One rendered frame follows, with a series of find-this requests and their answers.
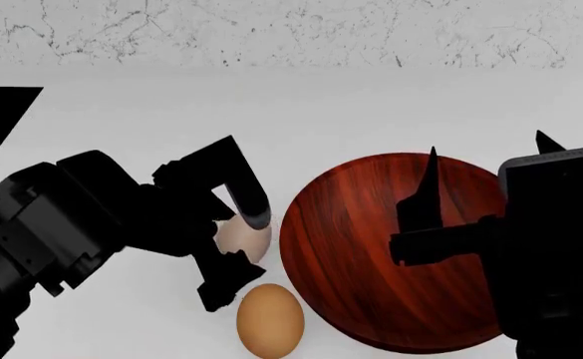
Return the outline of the pale beige egg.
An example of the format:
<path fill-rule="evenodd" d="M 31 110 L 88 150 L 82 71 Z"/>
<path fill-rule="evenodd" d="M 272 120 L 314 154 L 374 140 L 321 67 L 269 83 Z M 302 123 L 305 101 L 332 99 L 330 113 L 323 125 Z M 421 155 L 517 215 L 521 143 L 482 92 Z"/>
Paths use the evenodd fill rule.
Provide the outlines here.
<path fill-rule="evenodd" d="M 243 250 L 249 261 L 257 264 L 269 249 L 271 238 L 271 225 L 263 229 L 253 229 L 237 214 L 220 224 L 215 241 L 222 253 Z"/>

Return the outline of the red wooden bowl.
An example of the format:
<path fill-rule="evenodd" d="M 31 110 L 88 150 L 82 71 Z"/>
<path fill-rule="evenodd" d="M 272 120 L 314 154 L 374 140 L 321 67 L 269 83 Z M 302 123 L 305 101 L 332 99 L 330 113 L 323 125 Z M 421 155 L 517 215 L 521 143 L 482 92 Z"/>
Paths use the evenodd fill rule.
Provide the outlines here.
<path fill-rule="evenodd" d="M 288 206 L 280 255 L 299 295 L 338 331 L 379 349 L 438 354 L 500 334 L 479 258 L 395 265 L 396 205 L 416 192 L 428 155 L 373 155 L 310 181 Z"/>

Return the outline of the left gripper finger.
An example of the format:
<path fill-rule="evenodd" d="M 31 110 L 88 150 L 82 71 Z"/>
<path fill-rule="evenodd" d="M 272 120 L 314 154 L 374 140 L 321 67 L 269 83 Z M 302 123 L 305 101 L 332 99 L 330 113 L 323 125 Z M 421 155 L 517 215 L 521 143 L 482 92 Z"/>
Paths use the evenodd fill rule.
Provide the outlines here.
<path fill-rule="evenodd" d="M 231 304 L 240 289 L 266 272 L 252 263 L 244 250 L 221 253 L 215 248 L 195 253 L 193 258 L 203 278 L 197 292 L 207 312 Z"/>
<path fill-rule="evenodd" d="M 204 190 L 226 187 L 239 214 L 252 229 L 269 225 L 268 196 L 233 136 L 185 156 L 179 161 L 179 168 Z"/>

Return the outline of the brown egg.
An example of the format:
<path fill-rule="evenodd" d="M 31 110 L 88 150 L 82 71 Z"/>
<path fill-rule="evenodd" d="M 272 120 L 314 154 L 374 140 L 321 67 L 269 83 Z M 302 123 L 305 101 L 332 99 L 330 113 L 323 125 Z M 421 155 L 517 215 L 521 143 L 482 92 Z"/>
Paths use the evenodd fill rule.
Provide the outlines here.
<path fill-rule="evenodd" d="M 302 307 L 288 289 L 265 283 L 251 289 L 239 304 L 237 334 L 243 346 L 261 359 L 281 359 L 300 343 L 305 329 Z"/>

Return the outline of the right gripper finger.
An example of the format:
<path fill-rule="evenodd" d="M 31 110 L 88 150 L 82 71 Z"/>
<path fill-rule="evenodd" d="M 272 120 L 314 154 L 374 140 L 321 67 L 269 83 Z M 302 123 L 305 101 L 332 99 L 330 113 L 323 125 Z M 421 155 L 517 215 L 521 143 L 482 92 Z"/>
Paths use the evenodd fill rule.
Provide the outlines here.
<path fill-rule="evenodd" d="M 431 147 L 417 190 L 396 204 L 400 234 L 443 226 L 440 207 L 437 149 Z"/>
<path fill-rule="evenodd" d="M 541 155 L 566 151 L 563 146 L 539 130 L 535 134 L 535 144 Z"/>

